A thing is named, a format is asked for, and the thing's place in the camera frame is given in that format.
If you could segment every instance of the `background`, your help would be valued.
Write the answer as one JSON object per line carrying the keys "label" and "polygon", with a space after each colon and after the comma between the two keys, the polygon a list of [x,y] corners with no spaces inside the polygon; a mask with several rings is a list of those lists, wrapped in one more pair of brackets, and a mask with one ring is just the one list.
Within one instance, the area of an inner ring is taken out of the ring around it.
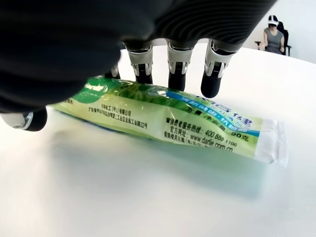
{"label": "background", "polygon": [[[289,32],[288,45],[292,46],[291,57],[316,63],[316,1],[278,0],[253,30],[243,47],[257,49],[255,41],[263,40],[263,30],[268,27],[269,15],[276,15]],[[165,44],[158,39],[155,45]]]}

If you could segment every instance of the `person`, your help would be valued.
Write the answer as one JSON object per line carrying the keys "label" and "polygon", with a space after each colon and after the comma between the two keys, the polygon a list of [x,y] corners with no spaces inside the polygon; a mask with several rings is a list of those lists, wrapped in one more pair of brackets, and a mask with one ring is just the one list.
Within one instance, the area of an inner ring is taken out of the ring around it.
{"label": "person", "polygon": [[263,32],[264,41],[261,48],[265,48],[267,52],[282,54],[284,53],[284,35],[277,29],[278,23],[276,16],[269,16],[269,27]]}

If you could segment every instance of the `green packaging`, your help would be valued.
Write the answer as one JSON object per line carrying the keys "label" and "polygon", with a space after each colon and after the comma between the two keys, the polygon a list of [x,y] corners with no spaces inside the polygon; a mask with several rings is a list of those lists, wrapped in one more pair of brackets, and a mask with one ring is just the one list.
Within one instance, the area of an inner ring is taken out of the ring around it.
{"label": "green packaging", "polygon": [[53,107],[117,131],[287,163],[283,123],[161,86],[94,77],[77,95]]}

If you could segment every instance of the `table surface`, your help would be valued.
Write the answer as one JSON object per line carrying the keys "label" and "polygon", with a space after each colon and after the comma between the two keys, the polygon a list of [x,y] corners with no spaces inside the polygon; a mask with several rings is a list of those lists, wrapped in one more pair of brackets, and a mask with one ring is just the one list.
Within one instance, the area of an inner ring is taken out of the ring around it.
{"label": "table surface", "polygon": [[[200,95],[206,44],[186,91]],[[122,79],[134,80],[126,51]],[[287,169],[109,131],[48,110],[37,133],[0,122],[2,237],[316,236],[316,65],[242,48],[214,99],[286,122]],[[167,86],[166,46],[154,83]]]}

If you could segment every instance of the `black fingertip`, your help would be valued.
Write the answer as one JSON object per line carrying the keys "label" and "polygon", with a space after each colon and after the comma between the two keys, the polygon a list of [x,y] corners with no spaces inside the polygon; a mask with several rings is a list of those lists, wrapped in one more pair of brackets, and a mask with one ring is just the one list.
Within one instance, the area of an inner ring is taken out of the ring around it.
{"label": "black fingertip", "polygon": [[120,75],[119,75],[119,73],[117,74],[117,76],[116,76],[116,77],[114,77],[114,76],[112,75],[112,73],[111,73],[111,72],[107,72],[107,73],[105,73],[105,74],[104,74],[104,77],[105,77],[105,78],[120,79]]}
{"label": "black fingertip", "polygon": [[153,77],[151,73],[149,75],[141,73],[139,76],[136,76],[136,81],[139,83],[153,84]]}
{"label": "black fingertip", "polygon": [[47,110],[46,108],[33,112],[33,119],[30,126],[25,129],[30,132],[37,132],[42,130],[47,122]]}
{"label": "black fingertip", "polygon": [[186,87],[186,75],[177,73],[177,71],[175,74],[169,72],[168,87],[170,89],[184,91],[184,88]]}
{"label": "black fingertip", "polygon": [[201,92],[206,98],[213,98],[218,94],[221,85],[221,79],[217,77],[218,73],[213,72],[211,76],[204,72],[201,84]]}

